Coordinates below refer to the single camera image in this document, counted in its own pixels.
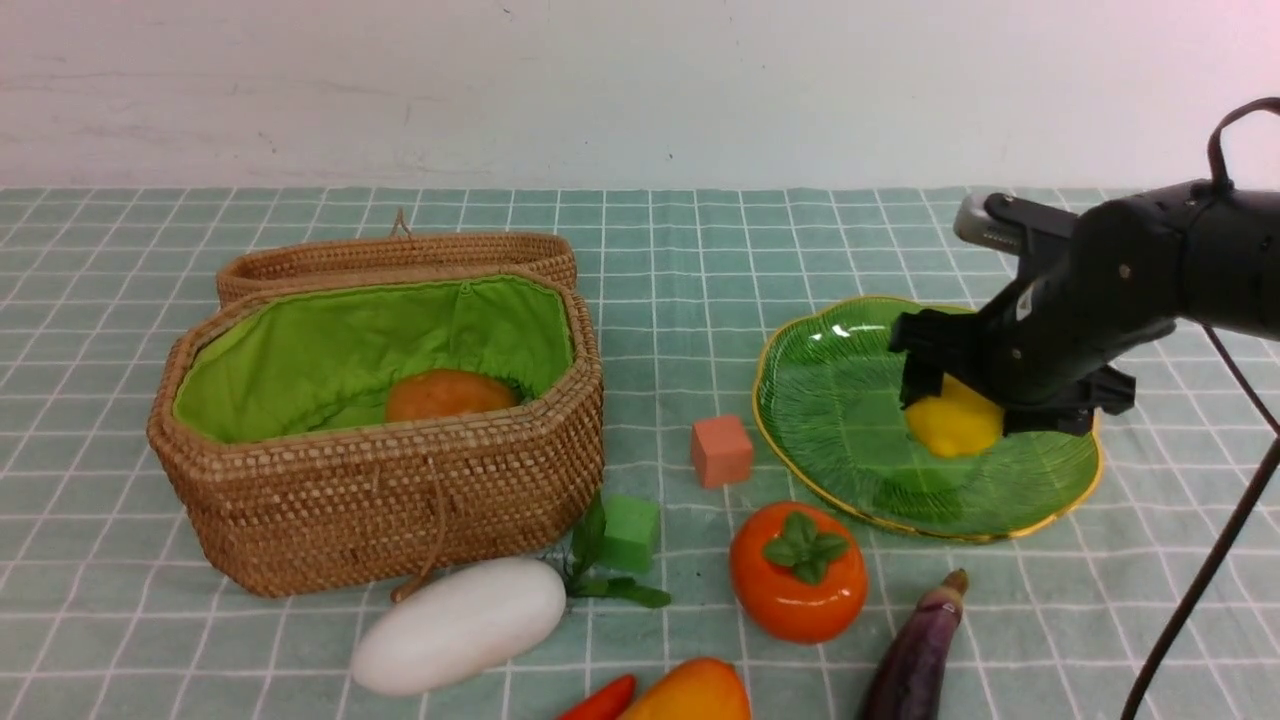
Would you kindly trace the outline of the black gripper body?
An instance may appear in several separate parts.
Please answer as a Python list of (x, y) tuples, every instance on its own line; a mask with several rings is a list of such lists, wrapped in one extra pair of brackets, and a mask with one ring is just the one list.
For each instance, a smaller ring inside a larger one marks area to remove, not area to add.
[(1130, 409), (1114, 360), (1172, 332), (1178, 263), (1059, 263), (993, 314), (982, 313), (965, 382), (1005, 407)]

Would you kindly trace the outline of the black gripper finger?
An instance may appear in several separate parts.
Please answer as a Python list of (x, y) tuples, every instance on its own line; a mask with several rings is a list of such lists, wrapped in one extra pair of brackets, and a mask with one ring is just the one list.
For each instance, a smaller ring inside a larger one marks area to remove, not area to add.
[(924, 398), (940, 397), (945, 379), (986, 393), (980, 374), (982, 319), (977, 313), (945, 313), (923, 307), (902, 313), (890, 329), (888, 351), (904, 354), (899, 389), (902, 410)]

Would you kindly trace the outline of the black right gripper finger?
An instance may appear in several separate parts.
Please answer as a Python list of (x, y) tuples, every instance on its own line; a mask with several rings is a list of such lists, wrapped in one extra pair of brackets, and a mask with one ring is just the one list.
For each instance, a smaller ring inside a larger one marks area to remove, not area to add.
[(1094, 428), (1097, 413), (1124, 414), (1135, 406), (1135, 377), (1114, 366), (1102, 366), (1071, 380), (1044, 401), (1005, 406), (1004, 437), (1042, 432), (1088, 436)]

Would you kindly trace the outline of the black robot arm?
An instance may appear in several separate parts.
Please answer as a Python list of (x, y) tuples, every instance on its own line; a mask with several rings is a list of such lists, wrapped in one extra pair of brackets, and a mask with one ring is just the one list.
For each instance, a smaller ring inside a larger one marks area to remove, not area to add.
[(1018, 258), (1015, 277), (975, 313), (901, 314), (902, 407), (954, 379), (1004, 410), (1006, 436), (1083, 436), (1096, 411), (1134, 406), (1116, 357), (1187, 319), (1277, 338), (1277, 193), (1208, 181), (1107, 200), (1084, 213), (1007, 193), (965, 197), (966, 242)]

